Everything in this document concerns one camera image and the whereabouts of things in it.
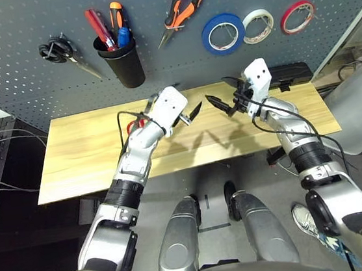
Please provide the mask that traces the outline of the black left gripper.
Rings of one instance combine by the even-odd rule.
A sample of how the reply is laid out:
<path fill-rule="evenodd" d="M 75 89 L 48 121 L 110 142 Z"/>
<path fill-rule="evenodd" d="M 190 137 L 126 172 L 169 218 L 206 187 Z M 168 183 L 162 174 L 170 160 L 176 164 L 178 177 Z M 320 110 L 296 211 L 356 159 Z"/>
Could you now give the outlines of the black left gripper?
<path fill-rule="evenodd" d="M 154 104 L 154 102 L 156 102 L 156 99 L 158 98 L 158 94 L 152 94 L 146 104 L 146 112 L 150 112 L 151 108 Z M 172 128 L 174 128 L 179 122 L 180 120 L 185 123 L 186 125 L 190 125 L 192 123 L 192 121 L 196 118 L 196 116 L 200 113 L 201 110 L 201 106 L 202 106 L 202 102 L 199 102 L 198 105 L 196 106 L 195 109 L 192 110 L 192 112 L 187 116 L 184 114 L 180 114 L 175 120 L 174 123 L 172 124 Z"/>

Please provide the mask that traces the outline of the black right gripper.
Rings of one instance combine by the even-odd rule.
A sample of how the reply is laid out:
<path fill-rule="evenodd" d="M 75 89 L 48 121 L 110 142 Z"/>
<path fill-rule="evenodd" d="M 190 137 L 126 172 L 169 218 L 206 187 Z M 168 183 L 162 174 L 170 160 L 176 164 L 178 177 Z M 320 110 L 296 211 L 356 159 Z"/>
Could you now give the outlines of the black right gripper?
<path fill-rule="evenodd" d="M 241 113 L 248 112 L 249 100 L 253 96 L 253 90 L 249 82 L 244 82 L 242 79 L 237 77 L 223 77 L 222 81 L 227 83 L 229 86 L 236 88 L 233 93 L 233 102 L 237 111 Z M 207 101 L 217 109 L 223 111 L 227 116 L 232 116 L 235 111 L 229 104 L 224 103 L 220 98 L 216 96 L 205 95 Z"/>

